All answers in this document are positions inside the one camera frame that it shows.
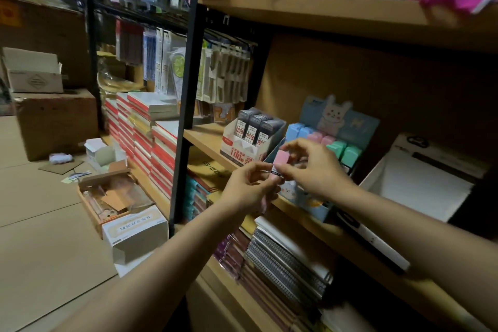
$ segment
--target hand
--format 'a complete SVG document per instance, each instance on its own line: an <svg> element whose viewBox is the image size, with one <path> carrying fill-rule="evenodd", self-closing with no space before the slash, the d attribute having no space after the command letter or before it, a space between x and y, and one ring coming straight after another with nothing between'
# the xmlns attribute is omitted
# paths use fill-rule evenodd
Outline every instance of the hand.
<svg viewBox="0 0 498 332"><path fill-rule="evenodd" d="M298 138L285 143L280 149L290 152L292 163L303 157L308 157L306 168L290 164L281 164L275 167L286 180L296 180L306 191L316 197L341 204L348 192L357 188L356 184L344 172L334 152L324 145Z"/></svg>
<svg viewBox="0 0 498 332"><path fill-rule="evenodd" d="M252 162L233 171L220 202L244 216L254 211L265 212L262 201L266 205L276 199L280 192L278 185L284 182L283 178L268 178L272 166L271 163Z"/></svg>

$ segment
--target right hand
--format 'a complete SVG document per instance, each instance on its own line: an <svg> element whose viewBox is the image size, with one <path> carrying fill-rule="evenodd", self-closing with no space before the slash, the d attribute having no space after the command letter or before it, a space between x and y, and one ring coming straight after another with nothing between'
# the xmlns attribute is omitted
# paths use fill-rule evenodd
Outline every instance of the right hand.
<svg viewBox="0 0 498 332"><path fill-rule="evenodd" d="M280 149L290 152L291 162L308 157L306 168L290 164L277 164L275 167L286 180L295 180L314 196L340 204L349 192L357 188L344 172L333 151L324 145L298 138L285 143Z"/></svg>

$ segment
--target floor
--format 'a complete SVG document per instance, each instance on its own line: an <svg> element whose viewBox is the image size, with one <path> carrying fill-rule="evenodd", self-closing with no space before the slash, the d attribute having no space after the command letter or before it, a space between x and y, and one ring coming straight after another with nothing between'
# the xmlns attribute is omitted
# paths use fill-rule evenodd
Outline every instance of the floor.
<svg viewBox="0 0 498 332"><path fill-rule="evenodd" d="M29 162L15 116L0 117L0 153L0 332L50 331L119 278L75 185L61 182L74 171Z"/></svg>

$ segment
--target left hand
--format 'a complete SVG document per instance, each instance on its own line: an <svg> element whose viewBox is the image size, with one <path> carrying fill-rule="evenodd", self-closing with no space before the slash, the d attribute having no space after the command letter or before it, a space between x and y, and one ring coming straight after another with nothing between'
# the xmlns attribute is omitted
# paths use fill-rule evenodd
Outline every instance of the left hand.
<svg viewBox="0 0 498 332"><path fill-rule="evenodd" d="M262 210L262 200L265 203L278 197L279 184L283 178L268 178L273 164L251 162L232 172L220 202L235 208L246 216L249 213Z"/></svg>

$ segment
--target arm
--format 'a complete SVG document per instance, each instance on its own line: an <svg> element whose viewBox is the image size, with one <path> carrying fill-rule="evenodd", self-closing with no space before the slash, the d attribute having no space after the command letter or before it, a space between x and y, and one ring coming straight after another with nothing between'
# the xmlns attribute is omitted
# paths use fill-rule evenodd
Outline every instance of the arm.
<svg viewBox="0 0 498 332"><path fill-rule="evenodd" d="M102 297L92 300L56 331L162 330L216 246L244 217L275 199L280 179L272 165L254 162L232 173L221 199L193 219Z"/></svg>
<svg viewBox="0 0 498 332"><path fill-rule="evenodd" d="M475 317L498 330L495 243L361 189L323 145L298 139L282 148L290 150L294 160L308 156L305 169L277 166L287 179L338 204L423 270Z"/></svg>

